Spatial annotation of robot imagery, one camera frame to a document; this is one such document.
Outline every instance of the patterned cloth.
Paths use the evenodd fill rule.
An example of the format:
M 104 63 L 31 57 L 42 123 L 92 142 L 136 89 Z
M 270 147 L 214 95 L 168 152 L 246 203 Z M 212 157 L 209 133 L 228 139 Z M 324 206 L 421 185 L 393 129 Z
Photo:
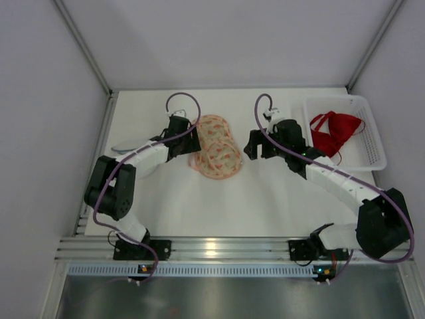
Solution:
M 191 154 L 189 165 L 213 179 L 225 179 L 237 173 L 242 166 L 242 158 L 226 120 L 216 115 L 204 115 L 199 120 L 197 131 L 201 151 Z

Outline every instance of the white wall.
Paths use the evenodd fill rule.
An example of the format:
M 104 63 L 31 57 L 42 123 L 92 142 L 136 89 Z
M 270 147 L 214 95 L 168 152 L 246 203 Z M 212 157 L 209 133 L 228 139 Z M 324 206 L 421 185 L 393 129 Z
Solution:
M 385 187 L 407 200 L 417 242 L 415 258 L 425 280 L 425 1 L 409 0 L 360 78 L 383 139 Z
M 113 88 L 345 86 L 393 0 L 64 0 Z
M 52 3 L 0 1 L 0 317 L 35 318 L 106 98 Z

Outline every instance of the white plastic bin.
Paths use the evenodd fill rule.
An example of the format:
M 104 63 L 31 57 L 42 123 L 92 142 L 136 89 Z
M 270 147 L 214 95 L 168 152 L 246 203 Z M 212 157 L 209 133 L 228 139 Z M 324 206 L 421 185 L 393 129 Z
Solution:
M 386 167 L 384 148 L 379 137 L 377 125 L 373 118 L 371 107 L 365 98 L 355 95 L 316 96 L 304 101 L 304 116 L 307 126 L 309 145 L 314 146 L 309 124 L 319 114 L 329 111 L 356 116 L 365 121 L 365 129 L 350 139 L 340 149 L 342 161 L 339 164 L 346 171 L 378 171 Z M 322 125 L 321 132 L 329 133 L 327 121 Z M 339 154 L 332 157 L 334 163 L 340 161 Z

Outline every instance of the red garment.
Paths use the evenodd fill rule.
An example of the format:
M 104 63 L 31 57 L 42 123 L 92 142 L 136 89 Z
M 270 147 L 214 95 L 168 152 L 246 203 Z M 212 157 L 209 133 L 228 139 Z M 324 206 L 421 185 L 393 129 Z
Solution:
M 323 151 L 330 158 L 338 153 L 339 149 L 354 134 L 360 126 L 360 118 L 348 114 L 338 114 L 330 111 L 326 114 L 319 114 L 310 122 L 311 126 L 320 118 L 320 122 L 314 129 L 311 129 L 314 147 Z M 322 125 L 328 120 L 329 134 L 319 132 Z

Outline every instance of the white table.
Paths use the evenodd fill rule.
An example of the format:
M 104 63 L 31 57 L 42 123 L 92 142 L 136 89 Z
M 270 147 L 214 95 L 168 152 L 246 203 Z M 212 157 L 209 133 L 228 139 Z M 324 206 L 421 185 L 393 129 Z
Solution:
M 240 148 L 249 131 L 257 129 L 254 102 L 263 92 L 274 106 L 294 118 L 305 136 L 302 105 L 307 96 L 346 94 L 344 88 L 277 88 L 238 90 L 186 90 L 199 101 L 203 114 L 225 118 Z M 170 90 L 121 91 L 105 154 L 111 147 L 138 138 L 149 139 L 168 126 L 165 101 Z M 262 101 L 261 112 L 267 106 Z M 196 117 L 195 105 L 185 96 L 175 97 L 170 107 L 186 109 Z M 325 223 L 352 223 L 356 215 L 320 187 L 292 173 L 282 158 L 250 161 L 235 176 L 216 181 L 202 176 L 180 156 L 159 166 L 150 176 L 136 181 L 133 205 L 139 220 L 153 236 L 200 237 L 300 237 Z M 374 183 L 372 173 L 357 177 Z M 103 214 L 99 220 L 114 224 Z M 85 235 L 106 235 L 108 229 L 94 224 L 90 215 Z

